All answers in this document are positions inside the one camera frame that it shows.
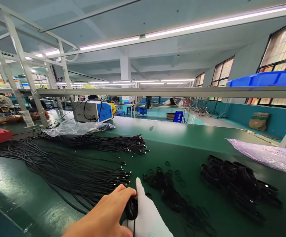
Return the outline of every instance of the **plastic bag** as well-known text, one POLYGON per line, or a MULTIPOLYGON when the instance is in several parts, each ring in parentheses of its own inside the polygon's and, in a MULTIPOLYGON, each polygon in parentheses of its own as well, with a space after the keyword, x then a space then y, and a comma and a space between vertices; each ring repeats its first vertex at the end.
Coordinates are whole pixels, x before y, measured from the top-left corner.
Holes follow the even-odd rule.
POLYGON ((166 101, 163 103, 163 105, 170 105, 170 104, 171 104, 170 99, 166 100, 166 101))
POLYGON ((76 122, 74 120, 65 120, 58 127, 45 129, 43 132, 47 133, 51 137, 60 135, 84 135, 86 133, 103 132, 116 128, 110 123, 101 122, 76 122))
POLYGON ((266 166, 286 172, 286 148, 227 139, 235 149, 266 166))

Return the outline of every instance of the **window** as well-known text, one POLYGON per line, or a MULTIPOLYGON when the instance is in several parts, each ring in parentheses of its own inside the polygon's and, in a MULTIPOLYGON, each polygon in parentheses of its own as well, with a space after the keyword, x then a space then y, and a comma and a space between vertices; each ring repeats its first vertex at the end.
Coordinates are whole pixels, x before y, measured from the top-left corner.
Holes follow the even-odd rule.
MULTIPOLYGON (((286 27, 273 33, 257 72, 286 70, 286 27)), ((248 98, 246 104, 286 107, 286 98, 248 98)))
MULTIPOLYGON (((212 87, 225 87, 233 65, 234 57, 225 60, 215 67, 212 87)), ((222 101, 221 97, 212 97, 210 100, 222 101)))
POLYGON ((202 87, 204 75, 205 75, 205 72, 196 77, 196 83, 195 83, 196 87, 202 87))

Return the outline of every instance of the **blue stool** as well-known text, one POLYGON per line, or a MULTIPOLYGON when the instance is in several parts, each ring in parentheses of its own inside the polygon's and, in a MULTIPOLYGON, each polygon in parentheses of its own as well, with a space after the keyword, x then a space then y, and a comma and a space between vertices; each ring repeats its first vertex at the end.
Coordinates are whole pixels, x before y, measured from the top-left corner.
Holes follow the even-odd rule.
POLYGON ((182 117, 183 117, 183 112, 182 111, 176 111, 175 112, 175 116, 173 118, 173 122, 181 123, 182 122, 182 117))
POLYGON ((118 111, 116 112, 116 115, 117 115, 117 116, 125 117, 125 112, 122 111, 122 110, 118 110, 118 111))
POLYGON ((140 114, 147 115, 147 109, 145 109, 145 107, 139 107, 139 108, 140 108, 140 114))

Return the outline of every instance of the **gloved hand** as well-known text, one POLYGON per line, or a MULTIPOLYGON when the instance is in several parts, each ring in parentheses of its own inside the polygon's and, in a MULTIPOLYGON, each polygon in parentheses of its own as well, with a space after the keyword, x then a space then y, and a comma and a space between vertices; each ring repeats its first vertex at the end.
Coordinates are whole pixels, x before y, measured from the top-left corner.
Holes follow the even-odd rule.
MULTIPOLYGON (((135 220, 135 237, 173 237, 161 218, 154 202, 145 195, 141 180, 136 178, 138 195, 138 215, 135 220)), ((134 220, 122 224, 134 233, 134 220)))

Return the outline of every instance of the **workbench surface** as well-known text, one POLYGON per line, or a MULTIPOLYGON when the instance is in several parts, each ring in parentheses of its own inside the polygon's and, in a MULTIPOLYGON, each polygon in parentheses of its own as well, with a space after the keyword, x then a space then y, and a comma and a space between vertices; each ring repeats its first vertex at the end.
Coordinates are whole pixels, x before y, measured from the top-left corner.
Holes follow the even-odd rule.
MULTIPOLYGON (((110 122, 116 128, 98 135, 142 134, 146 146, 150 149, 146 155, 133 155, 133 157, 131 153, 116 153, 122 161, 126 161, 125 170, 132 171, 131 187, 135 188, 135 178, 142 178, 148 169, 156 170, 156 167, 161 167, 164 171, 180 170, 187 187, 181 187, 174 180, 176 190, 183 197, 189 195, 192 205, 203 206, 209 211, 210 224, 218 236, 286 236, 286 173, 247 158, 226 140, 232 138, 268 145, 266 138, 264 140, 239 129, 147 119, 115 117, 110 122), (259 226, 242 215, 216 190, 208 188, 200 181, 200 166, 202 163, 207 163, 209 154, 230 161, 239 161, 252 168, 256 178, 279 189, 279 198, 284 203, 283 208, 275 209, 258 202, 258 210, 267 219, 264 226, 259 226), (170 162, 170 166, 165 165, 166 161, 170 162)), ((10 129, 10 125, 1 127, 10 129)), ((38 139, 37 143, 50 144, 49 141, 42 139, 38 139)), ((76 156, 78 154, 111 158, 110 154, 87 149, 76 150, 76 156)), ((168 209, 162 203, 157 191, 146 183, 143 183, 143 186, 147 193, 152 194, 156 207, 173 235, 186 236, 184 231, 186 222, 181 215, 168 209)), ((40 176, 30 172, 22 161, 8 158, 0 158, 0 211, 23 232, 30 234, 28 236, 33 237, 61 236, 67 225, 83 216, 66 204, 40 176)), ((207 235, 196 232, 195 236, 207 235)))

